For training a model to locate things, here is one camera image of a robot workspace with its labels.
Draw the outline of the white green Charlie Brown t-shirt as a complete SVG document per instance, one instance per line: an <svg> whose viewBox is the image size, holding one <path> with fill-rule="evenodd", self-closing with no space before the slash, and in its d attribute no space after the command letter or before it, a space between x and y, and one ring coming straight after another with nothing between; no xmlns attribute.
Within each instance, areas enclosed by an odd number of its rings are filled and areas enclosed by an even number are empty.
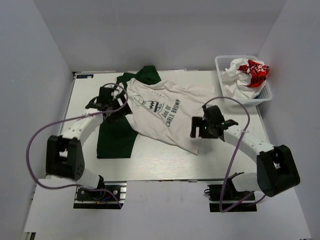
<svg viewBox="0 0 320 240"><path fill-rule="evenodd" d="M200 142L190 137L192 117L203 116L202 105L214 97L214 86L163 80L152 65L136 73L125 72L116 84L126 90L132 114L100 125L97 158L130 158L137 135L199 153Z"/></svg>

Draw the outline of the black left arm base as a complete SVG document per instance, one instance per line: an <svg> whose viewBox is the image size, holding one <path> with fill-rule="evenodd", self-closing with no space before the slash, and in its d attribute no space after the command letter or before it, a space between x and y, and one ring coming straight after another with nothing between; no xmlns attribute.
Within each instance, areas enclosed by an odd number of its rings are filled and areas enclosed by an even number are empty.
<svg viewBox="0 0 320 240"><path fill-rule="evenodd" d="M105 181L104 188L107 192L93 192L83 187L78 187L75 192L73 208L84 210L120 210L125 203L127 183L125 181Z"/></svg>

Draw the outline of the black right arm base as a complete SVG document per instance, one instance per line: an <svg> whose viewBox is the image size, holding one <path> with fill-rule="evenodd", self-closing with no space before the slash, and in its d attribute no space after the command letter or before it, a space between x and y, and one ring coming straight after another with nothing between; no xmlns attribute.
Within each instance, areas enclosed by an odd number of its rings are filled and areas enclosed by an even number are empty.
<svg viewBox="0 0 320 240"><path fill-rule="evenodd" d="M245 196L247 196L250 192L249 191L242 191L237 192L231 179L234 177L243 174L235 173L228 177L226 187L223 194L223 201L222 201L222 208L227 209L231 207L236 202L243 199ZM209 200L209 211L211 213L219 213L220 212L220 195L221 190L223 186L223 179L219 179L216 181L212 181L207 184L207 188L204 190L204 195L208 197ZM244 213L244 212L256 212L257 211L257 205L255 204L256 198L255 195L252 194L250 197L248 197L245 201L238 204L234 208L232 208L229 212L231 213Z"/></svg>

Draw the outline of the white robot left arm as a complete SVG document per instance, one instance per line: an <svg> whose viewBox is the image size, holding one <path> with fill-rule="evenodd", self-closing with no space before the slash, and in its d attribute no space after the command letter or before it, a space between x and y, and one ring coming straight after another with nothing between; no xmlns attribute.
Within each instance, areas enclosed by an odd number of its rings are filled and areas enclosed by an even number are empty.
<svg viewBox="0 0 320 240"><path fill-rule="evenodd" d="M129 113L129 96L123 86L106 83L99 88L81 116L60 135L47 140L45 170L48 175L73 181L78 187L88 189L94 199L105 196L106 187L102 176L85 166L83 145L88 137L104 122L115 121Z"/></svg>

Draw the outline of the white red print t-shirt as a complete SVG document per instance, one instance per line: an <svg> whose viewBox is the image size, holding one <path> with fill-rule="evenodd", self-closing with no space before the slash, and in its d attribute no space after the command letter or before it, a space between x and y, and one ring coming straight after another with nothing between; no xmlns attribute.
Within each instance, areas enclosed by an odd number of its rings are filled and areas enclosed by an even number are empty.
<svg viewBox="0 0 320 240"><path fill-rule="evenodd" d="M237 100L253 99L266 85L270 67L260 60L236 58L221 74L227 97Z"/></svg>

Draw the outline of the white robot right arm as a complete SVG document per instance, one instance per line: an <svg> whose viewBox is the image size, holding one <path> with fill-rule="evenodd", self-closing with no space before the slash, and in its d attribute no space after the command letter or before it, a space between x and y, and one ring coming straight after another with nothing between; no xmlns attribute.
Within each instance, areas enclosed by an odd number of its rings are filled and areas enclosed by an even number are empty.
<svg viewBox="0 0 320 240"><path fill-rule="evenodd" d="M256 172L240 173L227 180L226 195L236 200L244 192L262 192L274 197L300 184L291 150L275 146L242 130L239 124L226 120L218 106L205 107L204 116L191 119L192 138L220 139L246 154L256 164Z"/></svg>

